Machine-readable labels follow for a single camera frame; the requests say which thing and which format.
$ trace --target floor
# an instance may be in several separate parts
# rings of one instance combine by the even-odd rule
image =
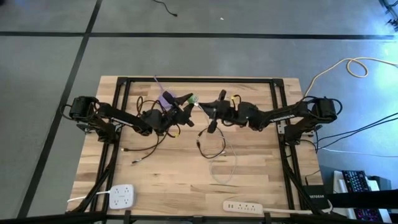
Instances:
[[[397,34],[378,0],[165,2],[178,17],[150,0],[6,0],[0,6],[0,219],[19,213],[43,149],[48,160],[25,212],[65,211],[84,135],[72,122],[59,123],[57,108],[95,95],[102,75],[295,77],[304,90],[343,58],[398,58]],[[311,95],[344,105],[320,137],[398,110],[398,69],[366,65],[365,79],[340,65],[314,85]],[[356,65],[353,71],[363,73]],[[398,155],[396,133],[397,123],[386,123],[328,148]],[[395,158],[320,151],[318,159],[322,167],[362,169],[398,188]]]

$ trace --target green object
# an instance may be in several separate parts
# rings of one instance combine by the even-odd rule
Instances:
[[[199,100],[199,98],[196,95],[192,95],[189,99],[188,99],[188,103],[196,103]]]

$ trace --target white cable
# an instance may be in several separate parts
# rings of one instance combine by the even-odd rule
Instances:
[[[310,83],[310,86],[309,86],[309,87],[307,88],[307,90],[305,91],[304,96],[307,96],[307,95],[308,95],[308,92],[311,90],[311,88],[312,88],[312,86],[313,86],[315,80],[316,80],[319,76],[325,74],[326,72],[329,72],[330,70],[332,70],[333,68],[335,68],[337,65],[339,65],[341,62],[344,62],[344,61],[346,61],[346,60],[348,60],[347,65],[346,65],[346,68],[347,68],[348,73],[349,73],[350,75],[356,77],[356,78],[366,78],[367,75],[369,75],[369,70],[368,70],[368,68],[365,66],[365,64],[363,64],[363,63],[360,62],[359,60],[373,60],[373,61],[377,61],[377,62],[381,62],[381,63],[386,63],[386,64],[388,64],[388,65],[398,66],[398,63],[388,62],[388,61],[385,61],[385,60],[380,60],[380,59],[371,58],[371,57],[344,58],[343,60],[340,60],[339,62],[337,62],[336,64],[334,64],[332,67],[326,69],[325,71],[319,73],[318,75],[315,75],[315,76],[312,78],[312,81],[311,81],[311,83]],[[351,69],[349,68],[349,66],[351,65],[351,62],[355,62],[355,63],[357,63],[358,65],[362,66],[363,69],[365,70],[365,74],[364,74],[364,75],[357,75],[357,74],[353,73],[353,72],[351,71]]]
[[[194,103],[194,105],[197,106],[197,107],[199,107],[199,109],[203,112],[203,114],[204,114],[204,116],[205,116],[205,119],[206,119],[206,121],[207,121],[207,125],[209,126],[209,125],[210,125],[210,122],[209,122],[209,120],[208,120],[208,117],[207,117],[207,114],[206,114],[205,110],[204,110],[198,103]],[[210,161],[209,171],[210,171],[211,177],[212,177],[215,181],[217,181],[217,183],[225,185],[225,184],[227,184],[227,183],[232,179],[232,176],[233,176],[234,173],[235,173],[236,166],[238,165],[238,157],[236,156],[236,153],[235,153],[234,147],[232,147],[232,144],[231,144],[225,137],[223,137],[223,136],[218,136],[218,137],[223,138],[223,139],[225,140],[225,142],[227,142],[227,143],[229,144],[229,146],[231,147],[231,150],[232,150],[232,152],[234,153],[234,156],[235,156],[234,168],[232,169],[232,171],[231,171],[231,173],[230,173],[228,179],[226,179],[225,181],[220,181],[220,179],[218,179],[218,178],[213,174],[213,162],[214,162],[220,155],[224,154],[225,151],[223,151],[222,153],[220,153],[218,156],[214,157],[214,158]]]
[[[330,213],[333,210],[333,206],[328,200],[329,208],[323,209],[322,211],[325,213]],[[289,214],[312,214],[311,210],[286,210],[286,209],[277,209],[277,208],[264,208],[265,212],[276,212],[276,213],[289,213]]]
[[[329,151],[329,152],[352,153],[352,154],[360,154],[360,155],[367,155],[367,156],[377,156],[377,157],[387,157],[387,158],[396,158],[396,157],[398,157],[398,156],[384,156],[384,155],[370,154],[370,153],[364,153],[364,152],[339,151],[339,150],[327,149],[325,147],[321,147],[319,149],[324,149],[324,150]]]
[[[105,191],[105,192],[97,192],[97,195],[98,195],[98,194],[109,194],[109,193],[111,193],[110,190],[109,190],[109,191]],[[71,199],[67,200],[67,202],[69,203],[69,202],[72,202],[72,201],[74,201],[74,200],[84,199],[84,198],[86,198],[86,197],[87,197],[87,196],[84,196],[84,197],[77,197],[77,198],[71,198]]]
[[[218,179],[218,178],[213,174],[213,162],[214,162],[220,155],[222,155],[222,154],[225,153],[225,151],[223,151],[220,155],[216,156],[214,159],[212,159],[212,160],[210,161],[209,171],[210,171],[211,177],[212,177],[215,181],[217,181],[217,183],[225,185],[225,184],[227,184],[227,183],[232,179],[232,176],[233,176],[234,173],[235,173],[236,166],[238,165],[238,157],[236,156],[236,153],[235,153],[234,147],[232,147],[232,144],[231,144],[225,137],[223,137],[223,136],[219,136],[219,137],[220,137],[220,138],[223,138],[223,139],[229,144],[229,146],[231,147],[232,152],[234,153],[234,156],[235,156],[234,168],[232,169],[231,173],[229,174],[229,177],[228,177],[226,180],[224,180],[224,181],[221,181],[220,179]]]

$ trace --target electrical socket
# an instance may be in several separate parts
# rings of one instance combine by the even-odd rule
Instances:
[[[115,185],[109,193],[109,207],[111,209],[129,208],[134,204],[134,187],[131,184]]]
[[[258,203],[224,201],[223,209],[226,212],[242,212],[251,214],[264,213],[262,205]]]

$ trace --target white device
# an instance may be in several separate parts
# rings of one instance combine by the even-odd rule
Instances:
[[[331,203],[329,203],[329,208],[323,209],[323,212],[330,213],[333,209]],[[226,212],[242,212],[242,213],[252,213],[252,214],[263,214],[264,212],[276,212],[276,213],[289,213],[289,214],[312,214],[310,210],[286,210],[278,208],[264,208],[262,204],[259,203],[246,203],[246,202],[232,202],[224,201],[223,209]]]
[[[224,201],[223,209],[226,212],[242,212],[251,214],[264,213],[262,205],[258,203]]]
[[[109,190],[110,209],[129,208],[134,205],[134,187],[131,184],[115,185]]]

